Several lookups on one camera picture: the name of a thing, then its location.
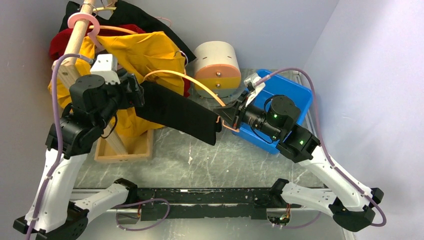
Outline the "small black skirt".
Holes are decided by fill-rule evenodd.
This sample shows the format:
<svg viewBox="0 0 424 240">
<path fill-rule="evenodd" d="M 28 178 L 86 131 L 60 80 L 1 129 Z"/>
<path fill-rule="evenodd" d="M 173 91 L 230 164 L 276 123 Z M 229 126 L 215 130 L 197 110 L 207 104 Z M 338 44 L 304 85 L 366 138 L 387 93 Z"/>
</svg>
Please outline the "small black skirt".
<svg viewBox="0 0 424 240">
<path fill-rule="evenodd" d="M 218 115 L 202 105 L 154 82 L 141 83 L 144 105 L 135 109 L 139 118 L 160 124 L 214 146 L 221 132 Z"/>
</svg>

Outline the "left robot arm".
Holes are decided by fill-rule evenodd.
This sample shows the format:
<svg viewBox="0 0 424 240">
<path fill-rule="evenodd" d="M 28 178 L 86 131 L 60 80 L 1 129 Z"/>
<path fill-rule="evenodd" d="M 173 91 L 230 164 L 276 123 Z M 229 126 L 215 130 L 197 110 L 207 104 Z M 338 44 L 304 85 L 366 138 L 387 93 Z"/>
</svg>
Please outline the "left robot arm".
<svg viewBox="0 0 424 240">
<path fill-rule="evenodd" d="M 75 240 L 107 210 L 132 208 L 139 200 L 137 185 L 120 178 L 105 190 L 71 201 L 78 172 L 110 120 L 118 110 L 144 104 L 144 90 L 136 77 L 128 74 L 119 82 L 107 82 L 88 74 L 79 77 L 69 93 L 70 103 L 47 135 L 43 177 L 33 204 L 13 223 L 15 230 L 35 234 L 38 240 Z"/>
</svg>

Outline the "yellow skirt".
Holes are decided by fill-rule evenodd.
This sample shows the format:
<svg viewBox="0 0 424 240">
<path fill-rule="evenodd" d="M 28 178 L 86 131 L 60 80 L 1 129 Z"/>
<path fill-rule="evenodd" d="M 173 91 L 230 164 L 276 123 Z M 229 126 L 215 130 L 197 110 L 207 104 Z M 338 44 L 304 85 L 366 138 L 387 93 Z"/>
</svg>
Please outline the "yellow skirt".
<svg viewBox="0 0 424 240">
<path fill-rule="evenodd" d="M 58 33 L 50 42 L 49 56 L 52 60 L 61 57 L 66 49 L 70 38 L 70 29 L 65 33 Z M 110 54 L 114 55 L 118 63 L 130 74 L 135 74 L 137 81 L 142 83 L 144 76 L 156 70 L 171 70 L 183 73 L 185 58 L 181 55 L 175 56 L 179 48 L 162 31 L 152 33 L 140 33 L 122 36 L 97 36 L 97 40 Z M 79 50 L 79 53 L 88 58 L 95 56 L 95 44 L 86 36 Z M 77 59 L 75 64 L 81 75 L 90 73 L 90 66 L 81 59 Z M 149 76 L 160 77 L 156 81 L 158 84 L 180 94 L 185 95 L 185 83 L 181 76 L 167 73 L 158 73 Z M 69 90 L 57 79 L 57 98 L 60 107 L 65 108 L 70 102 Z M 117 126 L 115 131 L 124 137 L 137 137 L 149 129 L 159 129 L 163 125 L 147 121 L 136 116 L 134 108 L 119 110 L 117 112 Z"/>
</svg>

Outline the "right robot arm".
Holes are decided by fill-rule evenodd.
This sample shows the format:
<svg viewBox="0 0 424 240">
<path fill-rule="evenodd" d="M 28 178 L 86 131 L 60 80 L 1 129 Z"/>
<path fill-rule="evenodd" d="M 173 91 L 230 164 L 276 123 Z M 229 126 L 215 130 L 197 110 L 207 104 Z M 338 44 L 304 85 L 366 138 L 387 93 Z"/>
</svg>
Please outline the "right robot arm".
<svg viewBox="0 0 424 240">
<path fill-rule="evenodd" d="M 270 202 L 301 205 L 326 214 L 343 229 L 358 232 L 374 225 L 384 192 L 370 188 L 352 177 L 327 152 L 324 144 L 297 123 L 300 109 L 285 95 L 268 99 L 263 108 L 249 103 L 251 93 L 242 95 L 214 112 L 234 129 L 248 125 L 276 143 L 281 155 L 319 178 L 328 190 L 299 186 L 278 179 L 270 189 Z"/>
</svg>

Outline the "pink plastic hanger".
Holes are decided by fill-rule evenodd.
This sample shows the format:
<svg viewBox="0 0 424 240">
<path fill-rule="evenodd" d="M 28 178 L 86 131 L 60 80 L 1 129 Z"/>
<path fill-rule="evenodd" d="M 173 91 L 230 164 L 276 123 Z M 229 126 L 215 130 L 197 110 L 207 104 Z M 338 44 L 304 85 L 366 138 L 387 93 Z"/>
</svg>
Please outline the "pink plastic hanger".
<svg viewBox="0 0 424 240">
<path fill-rule="evenodd" d="M 67 25 L 70 29 L 72 29 L 71 36 L 69 38 L 67 47 L 65 49 L 66 54 L 77 54 L 80 52 L 80 48 L 82 46 L 84 37 L 86 36 L 87 29 L 89 26 L 94 25 L 97 29 L 100 26 L 99 21 L 90 13 L 78 12 L 72 14 L 68 20 Z M 98 34 L 94 34 L 93 32 L 88 34 L 90 40 L 94 43 L 94 45 L 100 50 L 104 50 L 104 47 L 97 40 Z"/>
</svg>

